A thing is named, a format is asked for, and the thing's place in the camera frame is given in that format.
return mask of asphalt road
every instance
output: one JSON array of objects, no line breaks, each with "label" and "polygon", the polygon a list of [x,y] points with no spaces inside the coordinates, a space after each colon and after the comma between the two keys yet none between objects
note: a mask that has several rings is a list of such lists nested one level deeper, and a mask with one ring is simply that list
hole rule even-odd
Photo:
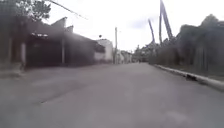
[{"label": "asphalt road", "polygon": [[43,69],[4,82],[4,128],[224,127],[224,94],[148,64]]}]

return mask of house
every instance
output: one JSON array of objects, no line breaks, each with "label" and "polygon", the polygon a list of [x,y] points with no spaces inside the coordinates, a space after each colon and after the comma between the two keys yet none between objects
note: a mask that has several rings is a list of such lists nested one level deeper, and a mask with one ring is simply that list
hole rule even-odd
[{"label": "house", "polygon": [[116,64],[123,64],[125,62],[125,58],[123,54],[121,53],[121,50],[117,49],[116,55],[115,55],[115,63]]},{"label": "house", "polygon": [[105,48],[105,53],[95,52],[95,58],[98,61],[104,63],[112,63],[113,62],[113,44],[111,41],[107,39],[97,40],[98,44]]},{"label": "house", "polygon": [[26,20],[23,29],[11,37],[8,45],[8,62],[23,67],[82,66],[94,64],[94,52],[103,52],[97,41],[73,33],[65,27],[66,18],[48,25]]},{"label": "house", "polygon": [[132,54],[130,52],[122,50],[121,54],[124,56],[124,63],[132,62]]}]

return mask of power line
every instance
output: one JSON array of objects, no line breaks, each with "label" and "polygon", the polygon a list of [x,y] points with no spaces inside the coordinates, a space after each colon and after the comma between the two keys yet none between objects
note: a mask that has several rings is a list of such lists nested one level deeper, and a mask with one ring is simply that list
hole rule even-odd
[{"label": "power line", "polygon": [[81,17],[81,18],[83,18],[83,19],[88,20],[87,18],[85,18],[85,17],[83,17],[82,15],[78,14],[77,12],[74,12],[74,11],[72,11],[71,9],[69,9],[69,8],[67,8],[67,7],[65,7],[65,6],[63,6],[62,4],[59,4],[58,2],[55,2],[55,1],[53,1],[53,0],[43,0],[43,1],[48,1],[48,2],[50,2],[50,3],[53,3],[53,4],[57,5],[57,6],[62,7],[62,8],[65,9],[65,10],[67,10],[67,11],[69,11],[69,12],[75,14],[75,15],[78,16],[78,17]]}]

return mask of overcast sky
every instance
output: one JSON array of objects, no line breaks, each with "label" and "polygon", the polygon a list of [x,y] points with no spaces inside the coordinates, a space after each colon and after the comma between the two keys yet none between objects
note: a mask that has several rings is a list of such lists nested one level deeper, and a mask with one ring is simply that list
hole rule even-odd
[{"label": "overcast sky", "polygon": [[[99,35],[114,43],[115,26],[118,27],[118,48],[134,50],[151,42],[147,19],[152,20],[156,41],[158,41],[159,0],[55,0],[81,14],[80,18],[52,5],[48,23],[66,16],[66,26],[74,25],[74,32],[91,39]],[[200,25],[209,14],[224,19],[223,0],[163,0],[174,35],[183,24]],[[163,39],[167,37],[163,25]]]}]

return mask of curb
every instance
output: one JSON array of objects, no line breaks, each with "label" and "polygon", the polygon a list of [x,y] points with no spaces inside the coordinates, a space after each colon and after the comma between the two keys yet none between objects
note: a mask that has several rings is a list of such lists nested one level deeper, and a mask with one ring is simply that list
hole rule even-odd
[{"label": "curb", "polygon": [[172,69],[172,68],[167,68],[161,65],[155,65],[155,67],[160,68],[162,70],[171,72],[173,74],[176,75],[180,75],[186,78],[190,78],[192,80],[195,80],[201,84],[205,84],[208,85],[209,87],[218,89],[220,91],[224,91],[224,82],[218,81],[218,80],[214,80],[208,77],[204,77],[204,76],[200,76],[200,75],[196,75],[193,73],[188,73],[188,72],[184,72],[184,71],[180,71],[180,70],[176,70],[176,69]]},{"label": "curb", "polygon": [[17,78],[23,76],[21,70],[12,70],[12,71],[0,71],[0,79],[2,78]]}]

